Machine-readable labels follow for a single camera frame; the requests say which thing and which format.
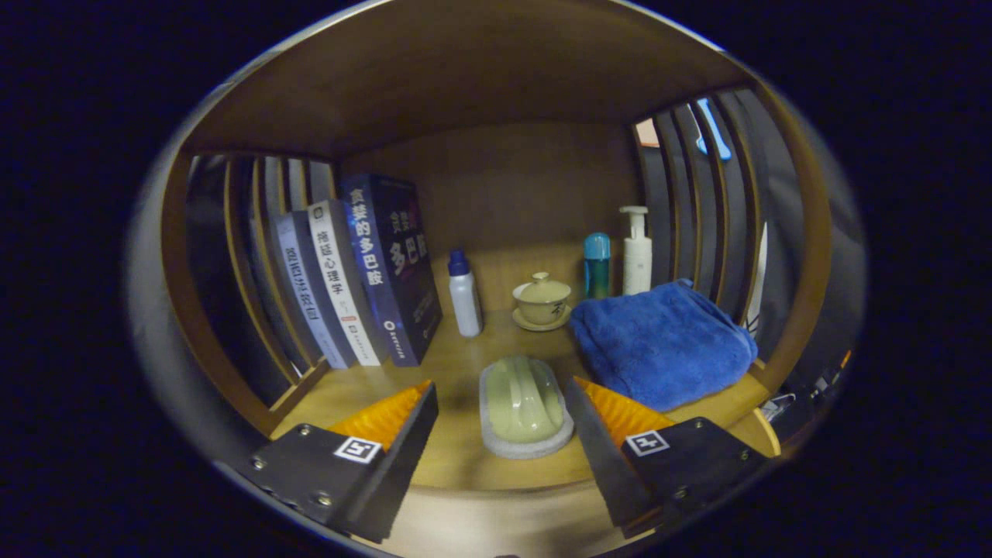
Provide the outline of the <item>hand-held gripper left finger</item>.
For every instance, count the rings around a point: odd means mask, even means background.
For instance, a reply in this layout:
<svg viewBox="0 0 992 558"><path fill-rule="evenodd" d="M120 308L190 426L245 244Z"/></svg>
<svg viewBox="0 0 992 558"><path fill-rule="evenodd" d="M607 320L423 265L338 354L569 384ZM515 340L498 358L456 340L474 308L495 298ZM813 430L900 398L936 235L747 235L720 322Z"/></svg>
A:
<svg viewBox="0 0 992 558"><path fill-rule="evenodd" d="M437 415L436 386L424 381L330 427L298 423L220 469L280 512L382 543Z"/></svg>

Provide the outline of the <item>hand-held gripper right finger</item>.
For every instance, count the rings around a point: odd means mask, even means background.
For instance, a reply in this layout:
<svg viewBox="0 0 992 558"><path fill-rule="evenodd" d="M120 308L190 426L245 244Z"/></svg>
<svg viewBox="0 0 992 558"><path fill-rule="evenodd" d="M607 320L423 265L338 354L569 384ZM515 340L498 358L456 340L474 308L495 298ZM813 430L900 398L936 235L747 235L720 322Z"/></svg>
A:
<svg viewBox="0 0 992 558"><path fill-rule="evenodd" d="M624 537L649 530L672 536L773 469L773 451L708 418L673 422L579 377L568 379L564 396L610 519Z"/></svg>

